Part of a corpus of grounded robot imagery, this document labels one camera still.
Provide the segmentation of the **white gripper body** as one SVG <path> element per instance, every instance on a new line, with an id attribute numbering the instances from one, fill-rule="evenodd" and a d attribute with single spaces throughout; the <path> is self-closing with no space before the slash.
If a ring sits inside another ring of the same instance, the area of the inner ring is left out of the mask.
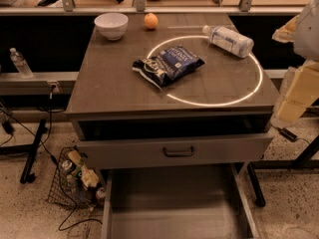
<path id="1" fill-rule="evenodd" d="M 297 55 L 319 61 L 319 0 L 310 0 L 300 13 L 293 46 Z"/>

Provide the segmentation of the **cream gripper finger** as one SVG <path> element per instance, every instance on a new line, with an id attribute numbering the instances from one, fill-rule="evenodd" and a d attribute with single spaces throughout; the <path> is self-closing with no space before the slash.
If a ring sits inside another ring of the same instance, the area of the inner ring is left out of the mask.
<path id="1" fill-rule="evenodd" d="M 299 16 L 296 15 L 292 19 L 290 19 L 285 25 L 277 29 L 273 35 L 272 39 L 280 42 L 280 43 L 288 43 L 294 42 L 294 35 L 295 35 L 295 28 L 296 28 L 296 22 L 298 20 Z"/>
<path id="2" fill-rule="evenodd" d="M 319 62 L 306 61 L 298 68 L 289 67 L 280 87 L 271 117 L 275 127 L 296 122 L 319 99 Z"/>

